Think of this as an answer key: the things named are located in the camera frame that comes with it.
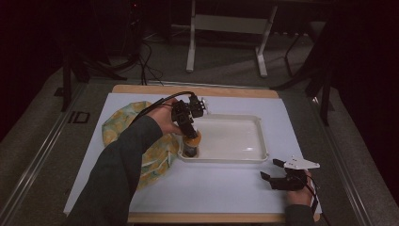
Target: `yellow patterned bag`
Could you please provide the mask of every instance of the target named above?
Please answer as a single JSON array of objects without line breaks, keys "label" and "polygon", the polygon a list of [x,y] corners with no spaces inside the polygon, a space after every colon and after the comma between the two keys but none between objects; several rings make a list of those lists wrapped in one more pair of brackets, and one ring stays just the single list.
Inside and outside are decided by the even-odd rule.
[{"label": "yellow patterned bag", "polygon": [[[116,111],[103,124],[104,146],[117,140],[120,133],[130,125],[136,115],[149,105],[151,105],[149,102],[131,103]],[[137,189],[154,182],[165,174],[176,158],[178,150],[179,142],[173,135],[164,135],[153,143],[142,156],[141,176]]]}]

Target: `dark background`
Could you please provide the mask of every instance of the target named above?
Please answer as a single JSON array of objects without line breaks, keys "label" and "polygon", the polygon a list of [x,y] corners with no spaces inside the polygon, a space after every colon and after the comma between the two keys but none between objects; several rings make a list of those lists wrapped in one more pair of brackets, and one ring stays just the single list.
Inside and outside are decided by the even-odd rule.
[{"label": "dark background", "polygon": [[[226,10],[221,13],[248,16],[251,11],[252,16],[263,15],[262,11],[256,10],[256,5],[244,7],[238,2],[237,7],[236,2],[231,7],[223,7]],[[204,2],[198,10],[212,11],[214,3]],[[328,39],[319,44],[329,49],[340,49],[339,60],[334,66],[333,87],[339,90],[392,196],[399,202],[399,183],[396,180],[399,170],[396,141],[399,127],[396,83],[399,8],[393,1],[341,3],[350,4],[332,8],[336,17],[329,21],[338,28],[325,32],[323,35]],[[189,24],[189,1],[151,0],[147,4],[147,17],[143,20],[167,38],[170,38],[170,24]],[[129,7],[128,1],[20,0],[0,3],[0,139],[21,117],[46,79],[62,66],[59,40],[54,38],[55,28],[62,28],[79,48],[97,60],[106,61],[108,56],[136,51],[133,43],[127,41],[122,44],[135,35],[125,30],[130,13],[126,6]],[[300,15],[304,11],[309,11],[309,8],[280,8],[274,31],[288,32],[289,35],[300,32],[300,18],[303,18]],[[325,11],[311,10],[311,19],[327,17]],[[326,42],[343,34],[344,43]],[[315,54],[325,55],[323,51]]]}]

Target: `sleeve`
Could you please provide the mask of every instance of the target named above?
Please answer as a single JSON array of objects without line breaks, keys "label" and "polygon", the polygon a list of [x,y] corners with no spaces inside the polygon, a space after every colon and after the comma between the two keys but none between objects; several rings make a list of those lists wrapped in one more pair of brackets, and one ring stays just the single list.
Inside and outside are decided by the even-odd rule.
[{"label": "sleeve", "polygon": [[285,208],[285,225],[314,226],[313,213],[307,205],[293,204]]},{"label": "sleeve", "polygon": [[142,154],[162,136],[143,116],[100,154],[64,225],[126,225],[140,179]]}]

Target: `white tray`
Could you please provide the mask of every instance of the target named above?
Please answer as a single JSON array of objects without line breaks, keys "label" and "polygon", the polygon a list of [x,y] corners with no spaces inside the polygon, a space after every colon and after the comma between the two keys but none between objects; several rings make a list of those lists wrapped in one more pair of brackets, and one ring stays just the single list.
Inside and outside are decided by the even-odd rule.
[{"label": "white tray", "polygon": [[185,162],[262,163],[268,152],[261,119],[251,115],[211,114],[194,119],[202,139],[198,157],[179,157]]}]

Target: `white table leg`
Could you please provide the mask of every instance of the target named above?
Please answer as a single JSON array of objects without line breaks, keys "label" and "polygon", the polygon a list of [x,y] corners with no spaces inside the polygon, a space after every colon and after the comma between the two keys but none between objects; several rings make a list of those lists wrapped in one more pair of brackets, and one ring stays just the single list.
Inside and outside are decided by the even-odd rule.
[{"label": "white table leg", "polygon": [[191,1],[191,25],[190,25],[190,47],[188,48],[187,66],[188,73],[194,71],[194,60],[196,56],[196,0]]},{"label": "white table leg", "polygon": [[260,73],[261,77],[267,77],[267,70],[266,70],[266,66],[264,64],[263,51],[264,51],[264,47],[267,42],[267,38],[269,38],[269,35],[270,35],[270,30],[272,28],[273,21],[276,16],[277,8],[278,8],[277,6],[273,6],[270,16],[267,19],[267,23],[264,27],[263,39],[262,39],[261,46],[255,48],[256,57],[258,60],[259,73]]}]

